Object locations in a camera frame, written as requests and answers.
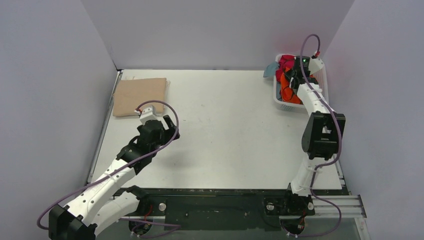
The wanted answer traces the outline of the orange t shirt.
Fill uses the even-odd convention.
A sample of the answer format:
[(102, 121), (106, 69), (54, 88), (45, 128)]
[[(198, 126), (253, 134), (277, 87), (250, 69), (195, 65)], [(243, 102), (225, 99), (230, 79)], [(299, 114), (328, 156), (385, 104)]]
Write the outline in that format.
[(279, 83), (279, 99), (282, 102), (295, 105), (303, 105), (302, 100), (297, 96), (297, 90), (306, 81), (300, 70), (286, 69), (276, 73), (276, 82)]

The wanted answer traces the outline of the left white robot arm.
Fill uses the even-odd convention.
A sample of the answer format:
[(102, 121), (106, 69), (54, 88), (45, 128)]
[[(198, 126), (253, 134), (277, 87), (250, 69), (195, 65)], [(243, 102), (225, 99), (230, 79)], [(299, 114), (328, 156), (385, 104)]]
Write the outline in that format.
[(51, 240), (94, 240), (105, 228), (126, 214), (143, 215), (149, 201), (132, 186), (117, 199), (110, 198), (152, 162), (157, 152), (180, 137), (178, 125), (168, 115), (140, 115), (139, 134), (116, 155), (105, 172), (65, 206), (56, 204), (48, 213)]

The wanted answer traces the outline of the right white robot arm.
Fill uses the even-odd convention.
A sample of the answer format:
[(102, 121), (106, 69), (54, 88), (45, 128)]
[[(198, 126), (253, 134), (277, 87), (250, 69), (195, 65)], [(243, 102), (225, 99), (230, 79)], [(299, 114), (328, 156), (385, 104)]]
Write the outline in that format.
[(303, 103), (309, 116), (301, 138), (305, 152), (300, 168), (290, 182), (293, 194), (307, 197), (321, 168), (340, 151), (346, 117), (329, 107), (318, 80), (311, 75), (310, 57), (294, 57), (293, 67), (287, 72), (289, 87)]

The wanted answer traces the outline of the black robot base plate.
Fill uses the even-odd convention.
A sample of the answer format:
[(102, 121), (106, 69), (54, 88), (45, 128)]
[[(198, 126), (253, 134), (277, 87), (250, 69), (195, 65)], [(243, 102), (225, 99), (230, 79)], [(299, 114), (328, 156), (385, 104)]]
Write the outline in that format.
[(114, 194), (135, 194), (139, 204), (128, 226), (146, 234), (155, 217), (164, 220), (166, 231), (288, 230), (300, 234), (306, 218), (316, 217), (319, 204), (329, 204), (331, 195), (319, 199), (297, 196), (288, 189), (176, 189), (130, 186)]

